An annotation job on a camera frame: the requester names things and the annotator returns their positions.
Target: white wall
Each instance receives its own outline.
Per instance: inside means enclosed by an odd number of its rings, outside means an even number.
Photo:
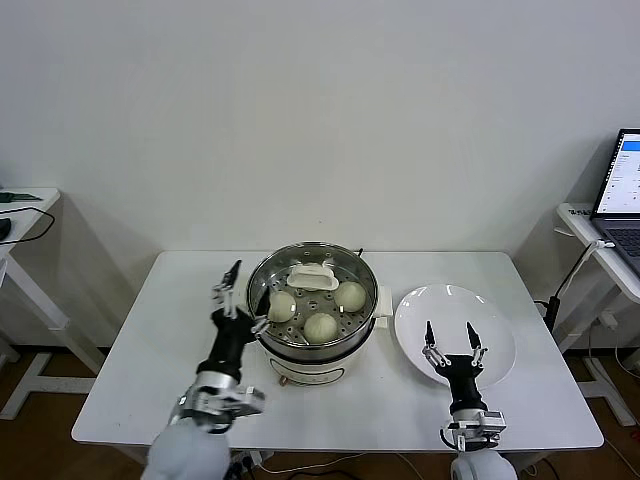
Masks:
[[[590,200],[617,129],[640,125],[638,15],[631,0],[5,2],[0,179],[65,195],[47,255],[16,254],[101,342],[95,319],[117,329],[164,249],[503,250],[546,291],[576,248],[546,228],[553,208]]]

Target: white cable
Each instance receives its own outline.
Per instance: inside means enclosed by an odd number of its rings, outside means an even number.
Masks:
[[[629,460],[627,460],[625,458],[624,455],[622,455],[622,453],[620,452],[620,450],[618,450],[613,443],[611,443],[609,440],[607,440],[606,438],[604,439],[605,442],[607,442],[607,445],[609,445],[611,447],[611,449],[616,452],[616,454],[620,457],[620,459],[627,465],[627,467],[629,467],[629,470],[631,470],[631,472],[635,475],[636,478],[640,478],[640,473],[638,473],[636,471],[635,468],[633,468],[633,465],[631,465],[631,463],[629,463]]]
[[[592,329],[593,329],[593,325],[592,325],[591,327],[589,327],[589,359],[590,359],[590,360],[593,360],[593,357],[591,356],[591,331],[592,331]],[[614,352],[615,352],[615,354],[616,354],[616,355],[615,355],[615,356],[616,356],[616,360],[618,360],[618,354],[617,354],[617,351],[618,351],[618,332],[616,331],[616,349],[614,350]],[[591,362],[591,365],[593,365],[593,366],[594,366],[594,368],[600,372],[600,375],[602,375],[602,378],[604,378],[604,380],[605,380],[609,385],[611,385],[611,387],[612,387],[614,390],[616,390],[616,391],[618,390],[618,387],[616,387],[616,386],[615,386],[615,384],[613,383],[613,380],[611,380],[611,381],[610,381],[610,380],[608,379],[608,377],[607,377],[606,373],[605,373],[605,372],[603,372],[603,371],[598,367],[598,365],[597,365],[595,362],[593,362],[593,361],[592,361],[592,362]],[[620,367],[622,367],[622,368],[623,368],[623,370],[625,370],[627,373],[631,373],[631,372],[629,372],[626,368],[624,368],[624,367],[622,366],[622,364],[620,363],[620,361],[619,361],[619,360],[618,360],[618,365],[620,365]],[[622,405],[625,407],[625,410],[627,411],[627,413],[628,413],[629,415],[631,415],[631,417],[632,417],[632,418],[633,418],[633,420],[636,422],[636,424],[637,424],[637,425],[640,425],[640,422],[638,422],[638,419],[637,419],[637,418],[636,418],[636,416],[633,414],[633,412],[629,409],[629,407],[627,407],[627,406],[626,406],[626,404],[624,404],[624,403],[623,403]],[[611,443],[607,437],[605,437],[605,438],[604,438],[604,441],[605,441],[605,442],[607,442],[607,445],[609,445],[609,446],[611,447],[611,449],[616,453],[616,455],[618,455],[618,457],[620,457],[620,459],[621,459],[621,460],[622,460],[622,461],[627,465],[627,467],[629,467],[629,470],[631,470],[631,472],[636,476],[636,478],[640,478],[640,474],[638,474],[638,472],[636,471],[636,469],[635,469],[635,468],[633,468],[633,465],[631,465],[631,463],[629,462],[629,460],[627,460],[627,459],[626,459],[626,457],[622,454],[622,452],[620,452],[620,450],[618,450],[618,449],[616,448],[616,446],[615,446],[613,443]]]
[[[420,479],[420,480],[424,480],[424,478],[422,477],[422,475],[420,475],[420,472],[418,471],[418,469],[413,465],[413,463],[411,463],[411,460],[409,460],[407,457],[405,457],[404,455],[402,455],[401,453],[396,453],[396,455],[398,457],[400,457],[403,461],[406,462],[407,465],[409,465],[409,467],[411,467],[411,470],[413,470],[413,472],[416,474],[416,476]]]
[[[359,454],[357,454],[357,455],[349,455],[348,457],[342,457],[342,458],[339,458],[338,460],[334,460],[333,462],[329,462],[329,463],[322,463],[322,464],[319,464],[319,465],[307,465],[306,467],[290,468],[290,469],[288,469],[288,470],[277,470],[277,471],[272,471],[272,470],[269,470],[269,469],[265,468],[265,467],[264,467],[264,466],[262,466],[262,465],[259,465],[259,467],[260,467],[262,470],[264,470],[265,472],[267,472],[267,473],[272,473],[272,474],[278,474],[278,473],[289,473],[289,472],[297,472],[297,471],[300,471],[300,470],[307,470],[307,469],[309,469],[309,468],[328,467],[329,465],[334,465],[334,464],[336,464],[336,463],[338,463],[338,462],[341,462],[341,461],[343,461],[343,460],[349,460],[350,458],[357,458],[357,457],[361,457],[361,456],[363,456],[363,455],[366,455],[366,453],[359,453]]]
[[[593,252],[595,252],[596,250],[600,250],[601,248],[613,248],[613,247],[615,247],[615,244],[609,241],[594,240],[593,242],[591,242],[589,244],[589,247],[587,248],[587,251],[582,256],[580,263],[576,265],[576,267],[573,269],[573,272],[565,282],[564,286],[558,292],[558,298],[561,298],[564,295],[564,293],[569,288],[569,285],[571,285],[571,282],[573,281],[573,277],[576,276],[576,274],[578,273],[578,270],[582,268],[582,265],[584,265],[587,262],[587,260],[589,260],[589,257],[593,254]]]
[[[600,368],[598,366],[598,364],[596,362],[594,362],[594,358],[591,355],[591,332],[593,331],[593,325],[591,325],[589,327],[589,359],[591,360],[591,365],[593,365],[593,368],[595,368],[596,370],[598,370],[598,372],[600,372],[600,375],[602,376],[602,378],[604,379],[605,382],[607,382],[611,388],[613,388],[616,392],[618,391],[618,387],[616,387],[615,383],[613,383],[613,380],[609,379],[609,376],[607,374],[607,372],[603,371],[604,367]],[[636,416],[633,414],[633,412],[631,411],[631,409],[629,409],[629,407],[627,407],[627,405],[625,403],[622,404],[624,406],[624,409],[627,411],[627,413],[629,415],[631,415],[631,418],[633,418],[633,420],[636,422],[636,425],[640,425],[640,422],[638,421],[638,419],[636,418]]]
[[[620,358],[618,358],[618,340],[619,340],[619,338],[620,337],[618,336],[618,331],[616,330],[616,348],[613,349],[613,355],[616,357],[616,362],[618,362],[618,365],[620,366],[620,368],[623,369],[625,372],[627,372],[629,375],[631,375],[632,377],[640,378],[640,375],[636,375],[631,370],[627,370],[625,368],[625,366],[622,365],[622,362],[620,361]]]

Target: desk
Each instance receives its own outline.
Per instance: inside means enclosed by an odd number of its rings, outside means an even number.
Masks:
[[[60,198],[60,193],[55,188],[7,188],[14,193],[31,193],[42,199],[39,202],[15,202],[0,204],[0,218],[11,219],[11,232],[3,241],[21,240],[29,232],[36,222],[43,216],[35,210],[27,210],[4,214],[6,210],[24,207],[35,207],[47,211]],[[56,335],[69,350],[71,350],[87,367],[98,373],[104,355],[93,343],[75,327],[69,317],[49,298],[49,296],[37,285],[29,274],[11,256],[11,250],[16,244],[0,246],[0,260],[6,274],[16,285],[31,299],[35,305],[34,313],[44,325]],[[16,361],[18,354],[6,344],[0,341],[0,366],[3,359]],[[41,377],[39,373],[44,369],[49,360],[49,354],[38,354],[25,373],[20,384],[0,412],[0,419],[13,419],[18,414],[20,407],[30,392],[47,391],[60,393],[87,393],[91,388],[93,379],[60,379],[53,377]]]
[[[600,232],[589,220],[591,207],[592,205],[588,203],[563,203],[557,209],[560,218],[585,246],[602,238]],[[630,301],[640,303],[640,279],[618,255],[618,252],[612,248],[605,248],[596,250],[592,257],[607,275],[603,276],[591,290],[585,292],[582,301],[554,329],[553,336],[562,352],[584,335],[596,318],[603,312],[607,312],[607,308],[621,293]],[[640,350],[625,360],[625,366],[631,368],[638,360],[640,360]],[[600,361],[585,358],[584,363],[595,379],[593,382],[579,384],[585,397],[604,397],[621,425],[635,425],[633,416],[629,414],[629,409],[619,392],[613,388],[611,379]]]
[[[156,260],[73,427],[78,442],[148,446],[213,342],[210,289],[240,258],[248,276],[268,252],[164,252]],[[451,283],[502,309],[518,349],[511,373],[484,390],[508,427],[500,450],[594,448],[603,437],[516,269],[502,253],[365,252],[394,307],[420,285]],[[240,418],[232,448],[277,451],[448,451],[438,432],[449,390],[404,357],[393,329],[376,329],[359,363],[335,384],[281,387],[260,345],[243,381],[265,392],[265,412]],[[318,415],[307,416],[309,411]]]

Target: stainless steel pot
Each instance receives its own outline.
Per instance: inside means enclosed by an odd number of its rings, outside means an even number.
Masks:
[[[307,291],[287,285],[291,269],[300,264],[318,263],[330,267],[340,282],[362,285],[367,298],[358,312],[341,312],[333,293]],[[378,283],[369,266],[358,255],[329,243],[305,242],[283,247],[264,259],[253,271],[247,285],[247,306],[252,315],[267,289],[293,295],[297,310],[285,323],[271,324],[260,342],[271,353],[299,364],[322,364],[344,358],[357,350],[373,330],[373,312],[378,302]],[[324,344],[310,344],[304,337],[304,323],[310,315],[327,313],[338,321],[338,338]]]

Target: laptop keyboard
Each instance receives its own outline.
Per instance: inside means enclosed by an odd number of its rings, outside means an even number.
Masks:
[[[607,232],[617,246],[621,247],[629,256],[640,257],[640,230],[631,228],[608,228]]]

